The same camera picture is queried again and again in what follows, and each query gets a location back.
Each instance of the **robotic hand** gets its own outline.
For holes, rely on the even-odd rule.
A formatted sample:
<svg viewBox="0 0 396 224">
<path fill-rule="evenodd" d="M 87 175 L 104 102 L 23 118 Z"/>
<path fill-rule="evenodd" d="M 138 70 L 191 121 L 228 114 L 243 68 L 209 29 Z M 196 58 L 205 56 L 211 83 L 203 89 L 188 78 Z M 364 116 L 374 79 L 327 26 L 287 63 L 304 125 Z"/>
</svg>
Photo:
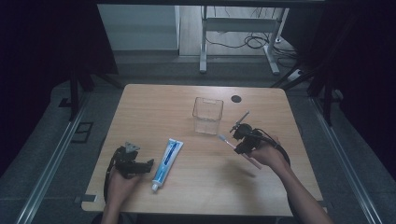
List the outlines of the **robotic hand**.
<svg viewBox="0 0 396 224">
<path fill-rule="evenodd" d="M 271 146 L 273 146 L 278 151 L 280 151 L 280 153 L 282 153 L 283 157 L 285 158 L 286 162 L 290 164 L 290 158 L 286 153 L 285 149 L 269 134 L 267 134 L 262 129 L 253 129 L 250 125 L 246 123 L 241 124 L 241 121 L 248 114 L 249 111 L 240 120 L 238 120 L 230 130 L 230 133 L 232 131 L 235 131 L 233 133 L 233 138 L 235 138 L 236 140 L 242 139 L 242 142 L 235 147 L 234 151 L 237 154 L 249 153 L 252 150 L 258 148 L 261 141 L 264 141 L 270 144 Z"/>
<path fill-rule="evenodd" d="M 126 142 L 125 147 L 119 147 L 114 152 L 113 158 L 111 158 L 110 164 L 108 165 L 106 171 L 106 179 L 105 179 L 105 186 L 104 186 L 104 196 L 105 202 L 107 200 L 107 189 L 108 189 L 108 179 L 110 176 L 110 171 L 113 166 L 116 167 L 117 170 L 120 171 L 121 175 L 126 178 L 130 179 L 133 178 L 137 174 L 144 174 L 150 173 L 151 167 L 154 164 L 154 159 L 151 159 L 147 162 L 136 162 L 137 150 L 140 147 Z"/>
</svg>

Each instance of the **wooden table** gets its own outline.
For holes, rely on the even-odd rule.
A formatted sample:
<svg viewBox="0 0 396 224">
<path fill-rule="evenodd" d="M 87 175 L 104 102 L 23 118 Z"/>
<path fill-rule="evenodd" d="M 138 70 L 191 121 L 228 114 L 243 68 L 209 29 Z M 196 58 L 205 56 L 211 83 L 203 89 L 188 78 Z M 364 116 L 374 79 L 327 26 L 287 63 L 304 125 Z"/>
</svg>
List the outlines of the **wooden table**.
<svg viewBox="0 0 396 224">
<path fill-rule="evenodd" d="M 238 95 L 240 103 L 231 97 Z M 247 110 L 244 122 L 277 135 L 290 156 L 291 166 L 313 196 L 321 201 L 311 164 L 286 94 L 281 89 L 128 85 L 109 128 L 86 194 L 86 211 L 103 211 L 106 168 L 125 141 L 141 147 L 137 161 L 155 160 L 122 211 L 152 214 L 291 216 L 286 191 L 274 172 L 257 169 L 217 136 L 194 131 L 192 110 L 196 97 L 224 101 L 219 133 L 237 144 L 229 133 Z M 169 138 L 184 142 L 164 185 L 151 190 Z"/>
</svg>

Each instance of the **person's left hand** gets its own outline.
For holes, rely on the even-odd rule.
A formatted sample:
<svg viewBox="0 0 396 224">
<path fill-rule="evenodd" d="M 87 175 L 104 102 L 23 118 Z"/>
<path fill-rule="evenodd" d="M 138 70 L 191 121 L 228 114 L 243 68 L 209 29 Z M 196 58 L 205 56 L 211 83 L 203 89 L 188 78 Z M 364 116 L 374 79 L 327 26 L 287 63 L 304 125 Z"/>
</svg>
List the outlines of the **person's left hand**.
<svg viewBox="0 0 396 224">
<path fill-rule="evenodd" d="M 134 175 L 131 179 L 125 179 L 120 171 L 113 166 L 108 179 L 107 204 L 121 206 L 131 194 L 140 178 L 141 175 Z"/>
</svg>

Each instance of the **gray carpet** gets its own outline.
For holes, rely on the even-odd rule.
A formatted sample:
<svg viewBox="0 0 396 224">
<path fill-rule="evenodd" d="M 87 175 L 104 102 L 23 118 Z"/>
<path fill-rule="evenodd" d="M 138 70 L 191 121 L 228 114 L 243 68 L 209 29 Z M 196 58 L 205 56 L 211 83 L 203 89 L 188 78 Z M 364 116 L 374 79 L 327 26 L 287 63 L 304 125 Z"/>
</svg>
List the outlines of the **gray carpet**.
<svg viewBox="0 0 396 224">
<path fill-rule="evenodd" d="M 123 84 L 176 84 L 208 86 L 269 87 L 278 77 L 271 75 L 266 63 L 209 63 L 207 73 L 199 73 L 199 64 L 187 63 L 119 63 L 119 76 L 112 76 Z M 90 181 L 96 159 L 106 132 L 117 108 L 122 90 L 92 76 L 95 89 L 91 93 L 82 122 L 93 122 L 86 144 L 70 144 L 58 171 L 52 179 L 33 223 L 90 223 L 96 213 L 84 212 L 81 197 Z M 329 139 L 323 132 L 314 107 L 305 93 L 309 83 L 303 83 L 287 95 L 296 122 L 314 168 L 324 204 L 335 223 L 368 223 L 361 206 L 337 160 Z M 69 108 L 58 107 L 69 97 L 68 83 L 54 88 L 51 103 L 35 131 L 17 159 L 0 179 L 0 222 L 14 223 L 47 164 L 50 155 L 67 125 Z M 365 144 L 339 110 L 332 107 L 332 122 L 359 178 L 367 188 L 383 223 L 396 223 L 396 184 L 374 152 Z M 137 223 L 179 223 L 180 217 L 138 216 Z M 272 223 L 268 219 L 234 219 L 235 223 Z M 218 219 L 205 223 L 219 223 Z M 290 219 L 278 223 L 292 223 Z"/>
</svg>

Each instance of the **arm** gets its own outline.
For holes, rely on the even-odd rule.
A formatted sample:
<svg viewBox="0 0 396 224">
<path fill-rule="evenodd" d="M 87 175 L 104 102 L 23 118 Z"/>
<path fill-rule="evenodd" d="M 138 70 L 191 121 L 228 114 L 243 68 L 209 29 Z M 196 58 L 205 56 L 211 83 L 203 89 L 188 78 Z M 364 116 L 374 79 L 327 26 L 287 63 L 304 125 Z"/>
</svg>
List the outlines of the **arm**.
<svg viewBox="0 0 396 224">
<path fill-rule="evenodd" d="M 113 167 L 110 173 L 109 186 L 107 190 L 107 203 L 103 211 L 102 224 L 117 224 L 120 209 L 124 201 L 140 180 L 140 175 L 131 179 L 124 179 L 120 172 Z"/>
<path fill-rule="evenodd" d="M 302 185 L 279 151 L 262 142 L 259 148 L 250 152 L 248 156 L 263 165 L 268 165 L 279 176 L 303 223 L 332 223 L 327 213 Z"/>
</svg>

